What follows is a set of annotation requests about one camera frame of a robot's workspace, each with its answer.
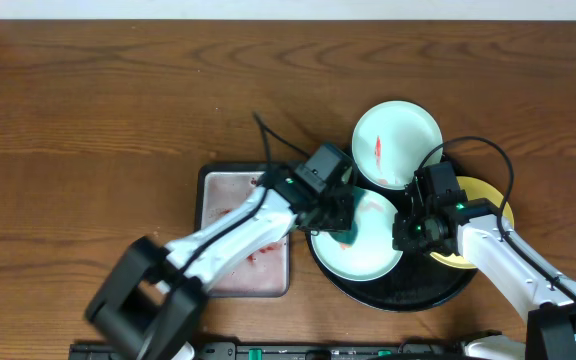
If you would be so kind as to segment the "mint plate front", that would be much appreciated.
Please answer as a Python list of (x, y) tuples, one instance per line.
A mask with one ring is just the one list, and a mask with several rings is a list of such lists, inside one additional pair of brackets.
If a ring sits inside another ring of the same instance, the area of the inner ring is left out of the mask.
[(345, 280), (365, 282), (390, 272), (403, 252), (392, 247), (392, 226), (396, 207), (384, 196), (354, 188), (355, 221), (358, 237), (352, 246), (342, 245), (333, 233), (311, 237), (315, 257), (334, 275)]

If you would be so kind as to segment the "green yellow sponge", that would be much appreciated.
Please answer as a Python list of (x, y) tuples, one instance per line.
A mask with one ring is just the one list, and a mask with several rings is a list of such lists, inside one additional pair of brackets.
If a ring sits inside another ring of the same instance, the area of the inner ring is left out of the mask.
[(339, 232), (334, 232), (332, 237), (342, 245), (352, 246), (358, 237), (358, 225), (355, 221), (356, 206), (346, 212), (348, 228)]

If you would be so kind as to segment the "yellow plate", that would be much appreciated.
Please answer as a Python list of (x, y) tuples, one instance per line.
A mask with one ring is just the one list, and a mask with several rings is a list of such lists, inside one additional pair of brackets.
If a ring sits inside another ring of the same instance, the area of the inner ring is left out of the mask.
[[(494, 205), (500, 206), (503, 200), (503, 194), (489, 183), (468, 176), (458, 176), (457, 181), (462, 190), (466, 192), (469, 200), (486, 198)], [(432, 252), (430, 256), (439, 263), (451, 268), (472, 270), (476, 266), (468, 262), (463, 256), (457, 254), (441, 255), (438, 252)]]

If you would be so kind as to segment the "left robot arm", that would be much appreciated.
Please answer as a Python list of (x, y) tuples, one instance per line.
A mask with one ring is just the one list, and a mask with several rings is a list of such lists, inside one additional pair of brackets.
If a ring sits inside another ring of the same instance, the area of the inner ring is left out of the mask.
[(133, 242), (84, 317), (123, 359), (191, 359), (190, 340), (209, 292), (254, 252), (307, 220), (339, 220), (348, 228), (353, 187), (342, 180), (316, 192), (296, 175), (265, 173), (237, 208), (164, 246)]

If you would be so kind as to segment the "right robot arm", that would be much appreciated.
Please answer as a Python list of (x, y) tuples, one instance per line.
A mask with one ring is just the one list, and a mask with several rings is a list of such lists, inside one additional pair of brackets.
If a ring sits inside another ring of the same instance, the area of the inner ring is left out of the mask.
[(531, 248), (488, 199), (470, 200), (458, 188), (405, 194), (411, 210), (395, 217), (394, 249), (462, 256), (526, 322), (524, 341), (486, 335), (463, 344), (466, 357), (576, 359), (576, 281)]

